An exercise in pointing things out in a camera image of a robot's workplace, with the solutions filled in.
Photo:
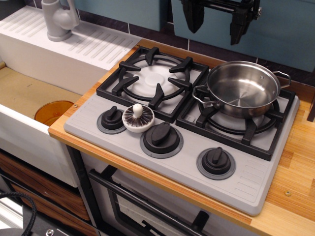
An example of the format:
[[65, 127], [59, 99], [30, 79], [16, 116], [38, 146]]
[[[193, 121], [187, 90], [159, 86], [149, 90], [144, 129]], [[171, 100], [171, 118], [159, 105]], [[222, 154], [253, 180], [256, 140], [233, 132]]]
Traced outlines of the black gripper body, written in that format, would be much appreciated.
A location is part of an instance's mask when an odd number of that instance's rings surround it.
[[[204, 8], [210, 8], [227, 13], [231, 13], [239, 5], [241, 1], [235, 0], [198, 0]], [[258, 0], [258, 18], [261, 15], [260, 1]]]

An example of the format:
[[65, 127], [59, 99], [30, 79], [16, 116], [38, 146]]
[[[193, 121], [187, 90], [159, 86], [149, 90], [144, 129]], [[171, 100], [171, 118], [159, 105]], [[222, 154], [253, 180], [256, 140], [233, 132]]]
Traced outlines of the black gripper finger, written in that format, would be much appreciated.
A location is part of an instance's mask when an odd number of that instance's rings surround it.
[[230, 44], [238, 44], [242, 35], [246, 34], [251, 21], [257, 19], [258, 1], [242, 0], [232, 12], [232, 22], [230, 24]]
[[197, 0], [182, 0], [181, 3], [188, 29], [196, 33], [204, 22], [204, 7]]

